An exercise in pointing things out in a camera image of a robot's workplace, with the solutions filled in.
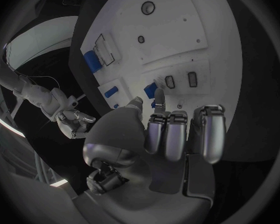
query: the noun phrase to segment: blue block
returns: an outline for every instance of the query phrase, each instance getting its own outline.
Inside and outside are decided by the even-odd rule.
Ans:
[[[157,89],[156,83],[153,82],[150,85],[146,86],[144,88],[145,93],[147,94],[148,98],[153,99],[154,98],[154,92]]]
[[[105,93],[105,97],[106,98],[110,98],[112,95],[114,95],[116,92],[118,91],[118,88],[116,86],[114,86],[113,88],[109,89],[106,93]]]
[[[96,73],[98,70],[102,68],[102,65],[94,51],[86,52],[84,55],[84,59],[92,73]]]

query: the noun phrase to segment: humanoid robot arm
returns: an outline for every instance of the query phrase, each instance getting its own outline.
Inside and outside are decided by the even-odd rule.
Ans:
[[[0,84],[11,90],[16,97],[39,107],[45,116],[58,123],[60,130],[68,138],[85,138],[88,123],[96,120],[74,109],[78,104],[74,96],[67,98],[58,88],[49,91],[32,84],[27,77],[18,76],[3,59],[0,62]]]

